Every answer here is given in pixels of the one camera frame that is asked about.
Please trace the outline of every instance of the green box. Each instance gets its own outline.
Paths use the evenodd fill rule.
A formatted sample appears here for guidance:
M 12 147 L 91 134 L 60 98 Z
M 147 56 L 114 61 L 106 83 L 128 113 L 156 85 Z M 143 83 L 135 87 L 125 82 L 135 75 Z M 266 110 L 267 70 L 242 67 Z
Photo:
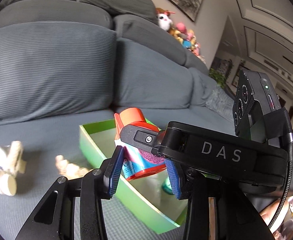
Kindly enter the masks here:
M 114 119 L 80 126 L 80 149 L 94 168 L 100 167 L 103 160 L 112 156 L 115 134 Z M 161 188 L 167 175 L 165 170 L 129 182 L 121 175 L 115 194 L 139 220 L 157 234 L 179 227 L 186 217 L 187 200 L 177 200 Z

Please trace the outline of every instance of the person's arm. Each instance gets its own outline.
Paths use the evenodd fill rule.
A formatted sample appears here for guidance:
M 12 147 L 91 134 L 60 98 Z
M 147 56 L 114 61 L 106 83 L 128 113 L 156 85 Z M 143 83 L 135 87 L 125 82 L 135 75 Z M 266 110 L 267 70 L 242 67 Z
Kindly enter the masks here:
M 270 223 L 272 217 L 274 216 L 276 209 L 279 206 L 279 203 L 280 203 L 280 200 L 277 200 L 260 212 L 261 217 L 263 218 L 264 222 L 267 225 Z M 288 201 L 286 201 L 278 218 L 276 219 L 276 221 L 274 222 L 273 226 L 270 229 L 272 233 L 274 233 L 274 231 L 277 230 L 279 226 L 282 224 L 285 218 L 285 215 L 288 212 L 288 207 L 289 207 L 289 203 Z

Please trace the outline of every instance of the black strap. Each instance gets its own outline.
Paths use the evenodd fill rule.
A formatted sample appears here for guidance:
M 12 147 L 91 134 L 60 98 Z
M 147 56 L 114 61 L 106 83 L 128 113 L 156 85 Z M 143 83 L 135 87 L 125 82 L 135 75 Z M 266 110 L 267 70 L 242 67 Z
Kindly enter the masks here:
M 291 120 L 285 107 L 265 114 L 263 118 L 268 139 L 293 133 Z

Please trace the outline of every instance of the camera lens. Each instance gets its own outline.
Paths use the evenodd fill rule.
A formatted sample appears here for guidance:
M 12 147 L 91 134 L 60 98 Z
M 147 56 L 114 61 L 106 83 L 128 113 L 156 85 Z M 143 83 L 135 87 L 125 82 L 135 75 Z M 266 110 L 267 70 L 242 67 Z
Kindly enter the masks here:
M 241 99 L 238 101 L 238 112 L 239 112 L 239 117 L 241 118 L 243 116 L 243 105 Z
M 235 123 L 235 126 L 238 125 L 238 114 L 236 112 L 234 113 L 234 123 Z
M 242 86 L 242 97 L 244 103 L 246 104 L 248 102 L 248 89 L 246 88 L 246 85 Z

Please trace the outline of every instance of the screw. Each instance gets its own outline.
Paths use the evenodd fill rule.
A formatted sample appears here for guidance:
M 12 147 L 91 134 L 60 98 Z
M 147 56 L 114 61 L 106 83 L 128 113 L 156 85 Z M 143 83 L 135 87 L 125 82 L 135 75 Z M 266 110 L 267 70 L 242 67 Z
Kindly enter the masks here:
M 194 177 L 194 176 L 196 176 L 198 174 L 198 171 L 195 170 L 195 169 L 189 168 L 187 170 L 187 174 L 189 174 L 191 177 Z
M 100 175 L 102 173 L 102 171 L 100 169 L 94 169 L 92 171 L 93 175 Z
M 146 138 L 145 138 L 145 141 L 147 142 L 147 143 L 150 143 L 151 141 L 152 141 L 152 136 L 147 136 Z
M 64 183 L 65 181 L 66 181 L 66 178 L 65 177 L 59 177 L 57 179 L 57 182 L 60 183 L 60 184 Z

